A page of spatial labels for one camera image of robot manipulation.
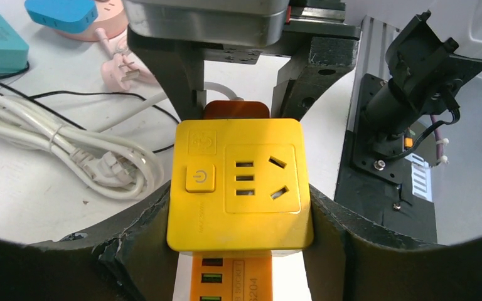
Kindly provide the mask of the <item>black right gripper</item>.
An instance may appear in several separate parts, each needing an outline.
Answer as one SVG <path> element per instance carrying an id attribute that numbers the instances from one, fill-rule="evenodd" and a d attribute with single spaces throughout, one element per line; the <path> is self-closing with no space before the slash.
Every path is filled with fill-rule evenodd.
<path id="1" fill-rule="evenodd" d="M 289 1 L 281 38 L 264 48 L 152 38 L 127 29 L 130 50 L 145 64 L 181 120 L 203 118 L 204 59 L 254 65 L 259 56 L 291 57 L 278 71 L 270 116 L 300 121 L 356 65 L 361 29 L 345 24 L 344 1 Z"/>

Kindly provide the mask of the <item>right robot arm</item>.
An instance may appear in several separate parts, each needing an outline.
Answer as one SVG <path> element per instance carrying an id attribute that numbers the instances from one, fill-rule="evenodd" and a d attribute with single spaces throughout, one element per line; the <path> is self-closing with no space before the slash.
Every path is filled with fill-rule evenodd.
<path id="1" fill-rule="evenodd" d="M 278 72 L 271 117 L 301 120 L 356 65 L 360 29 L 344 22 L 341 1 L 124 1 L 130 49 L 144 62 L 181 120 L 229 118 L 205 104 L 204 62 L 253 65 L 288 58 Z M 482 59 L 440 39 L 432 13 L 415 15 L 384 51 L 390 78 L 361 111 L 370 138 L 394 139 L 426 114 L 457 111 L 458 90 Z"/>

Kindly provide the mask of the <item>yellow plug adapter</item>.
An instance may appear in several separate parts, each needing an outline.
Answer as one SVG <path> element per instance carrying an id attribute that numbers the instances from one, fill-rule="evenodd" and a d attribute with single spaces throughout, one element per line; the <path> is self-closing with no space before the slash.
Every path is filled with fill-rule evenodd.
<path id="1" fill-rule="evenodd" d="M 303 128 L 294 119 L 176 128 L 168 245 L 178 252 L 302 250 L 313 241 Z"/>

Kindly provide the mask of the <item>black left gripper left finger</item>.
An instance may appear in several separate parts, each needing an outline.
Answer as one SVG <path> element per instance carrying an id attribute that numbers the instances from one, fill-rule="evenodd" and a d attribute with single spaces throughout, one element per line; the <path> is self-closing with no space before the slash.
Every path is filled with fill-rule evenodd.
<path id="1" fill-rule="evenodd" d="M 171 300 L 169 189 L 59 241 L 0 240 L 0 300 Z"/>

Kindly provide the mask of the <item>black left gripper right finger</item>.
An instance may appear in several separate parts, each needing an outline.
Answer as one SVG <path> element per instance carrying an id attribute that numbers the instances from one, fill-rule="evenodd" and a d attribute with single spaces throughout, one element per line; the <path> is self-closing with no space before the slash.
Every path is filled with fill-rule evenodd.
<path id="1" fill-rule="evenodd" d="M 482 237 L 427 243 L 309 192 L 314 238 L 303 258 L 313 300 L 482 300 Z"/>

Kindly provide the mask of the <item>orange power strip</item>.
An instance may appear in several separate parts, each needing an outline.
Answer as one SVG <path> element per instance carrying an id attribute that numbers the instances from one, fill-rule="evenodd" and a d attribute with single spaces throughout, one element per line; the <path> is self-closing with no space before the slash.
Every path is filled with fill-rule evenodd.
<path id="1" fill-rule="evenodd" d="M 261 102 L 216 100 L 206 105 L 205 119 L 265 119 Z M 272 258 L 203 258 L 194 256 L 190 300 L 273 300 Z"/>

